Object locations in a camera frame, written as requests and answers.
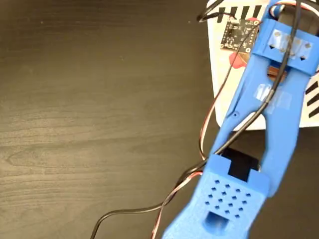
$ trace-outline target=cable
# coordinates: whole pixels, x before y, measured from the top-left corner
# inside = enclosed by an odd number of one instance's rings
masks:
[[[246,39],[250,36],[250,34],[253,32],[253,30],[255,30],[257,27],[259,27],[260,25],[262,24],[262,21],[259,22],[257,25],[255,25],[254,27],[252,27],[252,29],[249,31],[249,33],[244,37],[244,40],[241,42],[241,44],[239,45],[237,51],[236,51],[236,54],[235,54],[235,57],[234,57],[234,60],[232,61],[230,67],[228,68],[228,71],[227,71],[227,74],[225,76],[225,79],[223,81],[223,83],[221,84],[220,88],[219,88],[219,91],[218,93],[216,94],[215,96],[215,99],[213,100],[210,108],[209,108],[209,111],[205,117],[205,120],[204,120],[204,123],[203,123],[203,126],[200,130],[200,134],[199,134],[199,141],[198,141],[198,144],[199,144],[199,154],[201,156],[201,158],[205,161],[207,159],[207,156],[205,155],[204,153],[204,139],[205,139],[205,135],[206,135],[206,132],[207,132],[207,128],[208,128],[208,124],[209,124],[209,121],[211,119],[211,115],[212,113],[214,112],[214,109],[215,109],[215,105],[216,105],[216,101],[217,99],[219,98],[222,90],[224,89],[225,87],[225,84],[229,78],[229,75],[230,75],[230,72],[233,68],[233,65],[234,65],[234,62],[235,62],[235,59],[237,58],[238,54],[239,54],[239,51],[240,51],[240,48],[242,47],[242,45],[244,44],[244,42],[246,41]]]
[[[178,187],[181,183],[183,183],[188,176],[185,177],[184,174],[183,174],[182,176],[180,176],[180,178],[178,179],[178,181],[177,181],[177,183],[176,183],[174,189],[175,189],[176,187]],[[104,215],[101,216],[101,217],[98,219],[98,221],[95,223],[94,228],[93,228],[93,231],[92,231],[92,233],[91,233],[90,239],[95,239],[96,234],[97,234],[97,232],[98,232],[98,229],[99,229],[101,223],[102,223],[105,219],[107,219],[107,218],[109,218],[109,217],[111,217],[111,216],[115,216],[115,215],[144,214],[144,213],[150,213],[150,212],[154,212],[154,211],[160,210],[160,209],[163,207],[163,205],[166,206],[168,203],[170,203],[170,201],[174,198],[174,196],[175,196],[176,193],[171,194],[171,196],[169,197],[168,200],[167,200],[167,198],[168,198],[168,197],[167,197],[166,200],[165,200],[165,201],[166,201],[165,203],[164,203],[164,202],[161,202],[161,203],[159,203],[159,204],[156,204],[156,205],[150,206],[150,207],[146,207],[146,208],[114,210],[114,211],[110,211],[110,212],[104,214]]]
[[[228,15],[228,16],[232,16],[233,18],[235,18],[235,16],[231,13],[227,13],[227,12],[214,12],[209,14],[211,11],[213,11],[218,5],[220,5],[224,0],[217,0],[215,2],[213,2],[209,7],[207,7],[200,15],[197,16],[197,21],[198,22],[205,22],[208,19],[211,18],[215,18],[217,16],[220,15]]]
[[[215,154],[220,154],[222,151],[224,151],[227,147],[229,147],[264,111],[264,109],[268,106],[269,102],[272,100],[272,98],[275,95],[275,92],[280,84],[281,78],[285,73],[285,68],[287,66],[288,63],[288,59],[290,56],[290,50],[292,48],[293,45],[293,41],[295,38],[295,35],[297,33],[297,29],[298,29],[298,25],[300,22],[300,16],[301,16],[301,0],[297,0],[297,4],[296,4],[296,12],[294,15],[294,23],[293,23],[293,27],[291,30],[291,34],[290,34],[290,39],[288,42],[288,46],[286,48],[286,52],[284,54],[283,57],[283,61],[280,65],[280,68],[278,70],[278,74],[277,77],[274,81],[274,84],[272,86],[272,88],[270,89],[269,94],[267,95],[265,101],[262,103],[262,105],[259,107],[259,109],[255,112],[255,114],[249,118],[249,120],[237,131],[235,132],[229,140],[227,140],[227,142],[221,146],[216,152]]]
[[[214,2],[210,7],[207,8],[206,12],[209,13],[210,11],[212,11],[216,6],[218,6],[220,3],[222,3],[223,0],[217,0],[216,2]],[[256,120],[256,118],[262,113],[262,111],[267,107],[269,101],[272,99],[272,97],[274,96],[275,92],[276,92],[276,89],[280,83],[280,80],[281,80],[281,77],[285,71],[285,67],[288,63],[288,58],[289,58],[289,54],[290,54],[290,50],[291,50],[291,47],[292,47],[292,42],[293,42],[293,38],[295,37],[296,35],[296,31],[297,31],[297,28],[298,28],[298,24],[299,24],[299,20],[300,20],[300,11],[301,11],[301,2],[300,0],[297,1],[297,4],[296,4],[296,14],[295,14],[295,17],[294,17],[294,25],[293,25],[293,29],[292,29],[292,32],[291,32],[291,37],[290,37],[290,40],[289,40],[289,43],[288,43],[288,47],[287,47],[287,51],[284,55],[284,58],[283,58],[283,62],[279,68],[279,72],[278,72],[278,75],[275,79],[275,82],[273,84],[273,87],[271,88],[268,96],[266,97],[266,100],[264,101],[264,103],[261,105],[261,107],[258,109],[258,111],[248,120],[247,123],[245,123],[239,130],[238,132],[236,132],[236,134],[234,134],[221,148],[219,148],[216,152],[214,152],[214,154],[220,154],[225,148],[227,148],[229,145],[231,145],[237,138],[238,136],[240,136],[240,134],[242,134],[243,131],[245,131],[245,129],[253,122]],[[202,17],[208,17],[208,14],[204,14],[202,15]],[[243,42],[241,43],[241,45],[244,43],[244,41],[247,39],[247,37],[250,35],[250,33],[245,37],[245,39],[243,40]],[[241,45],[240,47],[238,48],[237,52],[236,52],[236,57],[239,53],[239,49],[241,48]],[[228,72],[227,72],[227,75],[225,77],[225,80],[226,81],[229,77],[229,74],[230,74],[230,71],[232,69],[232,66],[233,66],[233,63],[231,64],[230,68],[228,69]],[[183,181],[187,181],[187,179],[189,177],[191,177],[191,175],[195,174],[197,171],[199,171],[202,167],[205,166],[205,164],[207,163],[207,159],[195,164],[194,166],[192,166],[191,168],[187,169],[182,175],[181,177],[179,178],[178,180],[178,183],[177,183],[177,186],[173,189],[173,191],[169,194],[169,196],[160,204],[157,204],[157,205],[154,205],[154,206],[151,206],[151,207],[147,207],[147,208],[140,208],[140,209],[126,209],[126,210],[115,210],[115,211],[111,211],[111,212],[108,212],[106,213],[105,215],[103,215],[95,224],[94,226],[94,229],[93,229],[93,232],[91,234],[91,239],[94,239],[95,236],[96,236],[96,233],[98,231],[98,228],[99,226],[101,225],[101,223],[108,217],[110,216],[114,216],[114,215],[119,215],[119,214],[142,214],[142,213],[148,213],[148,212],[153,212],[153,211],[156,211],[156,210],[161,210],[163,209],[163,207],[165,205],[167,205],[167,203],[169,203],[174,195],[176,194],[176,192],[178,190],[176,190],[176,188],[178,188],[179,185],[181,185],[183,183]]]
[[[269,14],[274,18],[274,19],[277,19],[277,17],[275,16],[275,8],[279,5],[282,5],[282,8],[280,9],[280,11],[283,10],[283,7],[286,6],[286,5],[292,5],[292,6],[296,6],[296,1],[295,0],[281,0],[279,2],[277,2],[275,5],[271,6],[269,8]],[[312,11],[314,14],[316,14],[318,17],[319,17],[319,11],[317,9],[315,9],[314,7],[310,6],[309,4],[307,3],[304,3],[302,2],[301,3],[301,7],[303,9],[306,9],[308,11]]]
[[[161,220],[161,215],[162,215],[164,206],[168,203],[168,201],[170,200],[172,195],[175,195],[180,189],[182,189],[184,186],[186,186],[194,177],[201,176],[201,175],[203,175],[203,172],[194,172],[194,173],[190,174],[183,182],[181,182],[177,187],[175,187],[168,194],[168,196],[165,198],[165,200],[161,204],[159,214],[156,218],[155,225],[153,227],[151,239],[155,239],[155,237],[156,237],[156,234],[157,234],[159,226],[160,226],[160,220]]]

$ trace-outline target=wood grain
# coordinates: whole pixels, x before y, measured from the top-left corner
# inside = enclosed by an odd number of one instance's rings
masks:
[[[0,238],[87,239],[103,213],[160,202],[199,160],[212,99],[206,26],[195,22],[205,1],[0,5]],[[207,148],[217,131],[213,120]],[[318,132],[301,131],[252,238],[316,237]],[[235,147],[261,157],[264,143],[249,132]],[[154,219],[118,216],[97,238],[148,238]]]

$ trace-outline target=circuit board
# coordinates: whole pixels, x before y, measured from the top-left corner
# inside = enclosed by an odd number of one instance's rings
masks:
[[[259,21],[251,20],[234,20],[230,18],[227,22],[223,39],[220,43],[220,48],[224,50],[237,51],[240,44],[244,41],[247,34],[250,33],[252,28],[259,24]],[[244,41],[239,49],[239,52],[250,53],[254,46],[258,27],[251,31],[250,36]]]

